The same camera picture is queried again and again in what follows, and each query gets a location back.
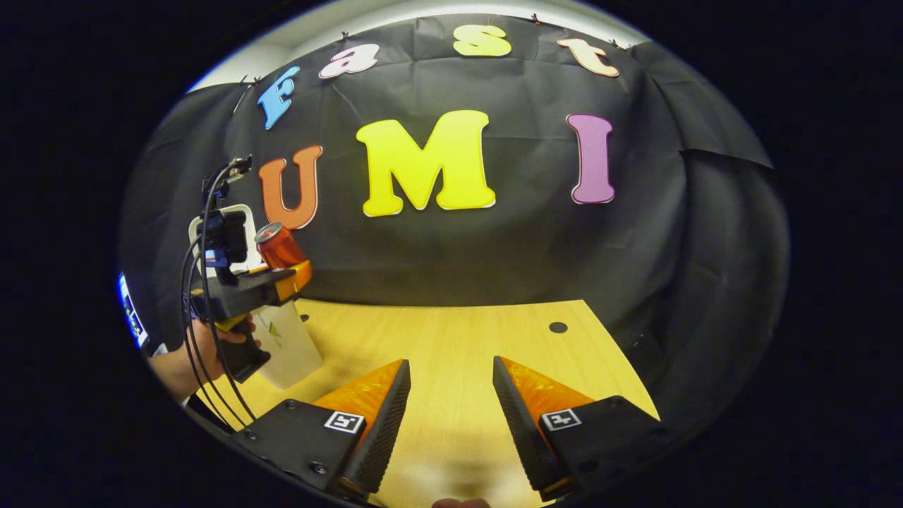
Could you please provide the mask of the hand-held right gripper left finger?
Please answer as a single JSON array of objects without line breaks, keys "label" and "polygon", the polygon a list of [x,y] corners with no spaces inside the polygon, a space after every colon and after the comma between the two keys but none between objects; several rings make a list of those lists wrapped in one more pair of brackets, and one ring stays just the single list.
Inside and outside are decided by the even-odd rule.
[{"label": "hand-held right gripper left finger", "polygon": [[380,491],[410,389],[409,361],[391,361],[312,403],[285,399],[233,443],[309,488],[367,498]]}]

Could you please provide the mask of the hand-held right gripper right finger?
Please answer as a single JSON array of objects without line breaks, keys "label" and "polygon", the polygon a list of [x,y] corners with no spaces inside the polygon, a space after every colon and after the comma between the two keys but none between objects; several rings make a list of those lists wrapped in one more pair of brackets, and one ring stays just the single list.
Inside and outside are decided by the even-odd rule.
[{"label": "hand-held right gripper right finger", "polygon": [[593,401],[502,356],[493,359],[492,383],[529,485],[544,502],[609,488],[671,445],[671,431],[623,396]]}]

